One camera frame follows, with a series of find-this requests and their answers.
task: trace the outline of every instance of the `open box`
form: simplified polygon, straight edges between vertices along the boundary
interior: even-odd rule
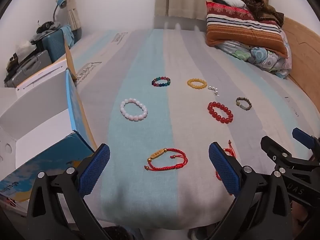
[[[0,194],[30,198],[39,172],[77,167],[97,149],[74,85],[71,53],[7,93],[0,111]]]

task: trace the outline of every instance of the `gray suitcase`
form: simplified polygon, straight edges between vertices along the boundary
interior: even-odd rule
[[[19,84],[25,81],[28,77],[37,73],[39,70],[52,64],[47,50],[31,57],[21,67],[18,68],[15,75],[6,83],[7,87],[16,88]]]

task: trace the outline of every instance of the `red cord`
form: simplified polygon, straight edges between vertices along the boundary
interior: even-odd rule
[[[232,147],[232,145],[231,145],[231,141],[229,140],[228,143],[229,143],[229,148],[225,148],[225,149],[223,149],[223,150],[224,150],[225,152],[230,153],[230,156],[236,158],[236,153],[235,153],[235,151],[234,151],[234,149],[233,149],[233,147]],[[217,177],[218,180],[221,180],[221,178],[220,178],[220,176],[219,176],[219,174],[218,174],[217,171],[216,171],[216,177]]]
[[[186,154],[181,151],[181,150],[178,150],[178,149],[174,149],[174,148],[168,148],[167,149],[168,152],[176,152],[176,153],[180,153],[181,155],[172,155],[170,156],[171,159],[174,159],[174,158],[183,158],[183,163],[178,163],[176,165],[173,165],[173,166],[166,166],[166,167],[161,167],[161,168],[157,168],[155,166],[153,166],[151,164],[151,160],[148,161],[148,164],[149,166],[144,166],[144,168],[148,171],[168,171],[168,170],[173,170],[173,169],[180,169],[182,168],[184,165],[186,165],[188,163],[188,159],[186,157]]]

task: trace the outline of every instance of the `bolt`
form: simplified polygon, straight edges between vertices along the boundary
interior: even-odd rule
[[[274,174],[276,177],[278,177],[278,178],[281,176],[281,174],[280,174],[279,171],[275,171],[273,174]]]
[[[68,174],[72,174],[74,172],[75,172],[75,168],[74,167],[67,168],[67,173]]]
[[[251,172],[252,172],[252,168],[249,167],[249,166],[244,166],[244,167],[243,167],[243,170],[244,170],[246,173],[251,173]]]
[[[38,178],[43,178],[44,177],[44,172],[43,171],[41,171],[39,174],[38,174]]]

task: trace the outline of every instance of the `bed sheet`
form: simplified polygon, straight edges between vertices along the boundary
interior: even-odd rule
[[[320,115],[308,96],[290,80],[234,58],[205,44],[204,33],[178,30],[107,31],[95,33],[72,48],[78,71],[77,90],[97,145],[106,143],[110,161],[93,192],[85,197],[99,220],[140,228],[183,229],[219,221],[233,196],[217,180],[208,157],[213,141],[231,140],[242,165],[270,174],[274,163],[260,148],[268,135],[294,157],[308,159],[310,150],[292,138],[299,127],[320,135]],[[156,77],[171,79],[153,87]],[[196,90],[187,80],[200,78],[219,90]],[[246,97],[252,109],[236,106]],[[131,122],[120,103],[136,98],[148,108],[143,121]],[[209,115],[209,102],[219,101],[234,114],[222,124]],[[130,114],[141,109],[126,105]],[[188,157],[182,169],[146,171],[147,158],[161,148],[178,148]],[[157,167],[179,162],[164,154]]]

